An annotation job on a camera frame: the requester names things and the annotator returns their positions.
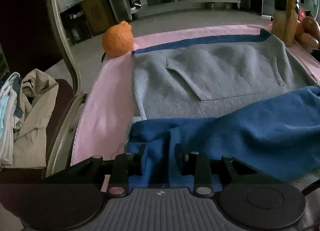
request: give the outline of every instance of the pink blanket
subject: pink blanket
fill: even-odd
[[[135,39],[135,49],[211,35],[258,35],[261,26],[236,25],[179,30]],[[320,63],[297,43],[289,51],[320,82]],[[93,155],[111,160],[123,153],[128,127],[135,110],[132,93],[131,54],[104,61],[78,125],[72,164]]]

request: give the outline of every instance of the dark chair seat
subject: dark chair seat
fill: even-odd
[[[52,150],[56,133],[61,127],[66,111],[74,98],[72,87],[64,79],[56,79],[59,84],[58,94],[52,116],[46,128],[47,156]],[[35,183],[45,176],[45,169],[2,169],[0,171],[0,201],[5,209],[15,213],[17,194],[30,183]]]

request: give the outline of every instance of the gray floor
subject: gray floor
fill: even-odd
[[[135,37],[152,33],[175,31],[188,28],[258,24],[267,25],[270,20],[261,18],[241,11],[213,11],[213,10],[190,10],[164,13],[156,16],[149,16],[131,23],[132,32]],[[102,35],[96,36],[71,47],[72,54],[82,75],[83,91],[89,93],[91,86],[101,68],[101,46]],[[72,85],[71,76],[63,60],[47,70],[47,73],[54,78],[66,79]],[[80,113],[73,123],[76,128]],[[73,132],[68,135],[68,141],[72,141]],[[18,218],[7,212],[0,204],[0,231],[18,231],[22,225]]]

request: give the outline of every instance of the clothing pile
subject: clothing pile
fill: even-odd
[[[46,167],[46,127],[58,83],[35,69],[22,80],[12,73],[0,81],[0,167]]]
[[[125,152],[146,145],[147,163],[143,176],[129,178],[131,188],[192,190],[193,176],[180,174],[177,150],[215,160],[230,155],[300,190],[320,178],[320,87],[267,31],[138,49],[133,81],[135,121],[141,121]],[[304,227],[319,218],[320,189],[306,202]]]

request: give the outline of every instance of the orange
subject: orange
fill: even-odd
[[[131,28],[126,21],[121,21],[103,34],[102,46],[109,57],[119,57],[133,50],[134,37]]]

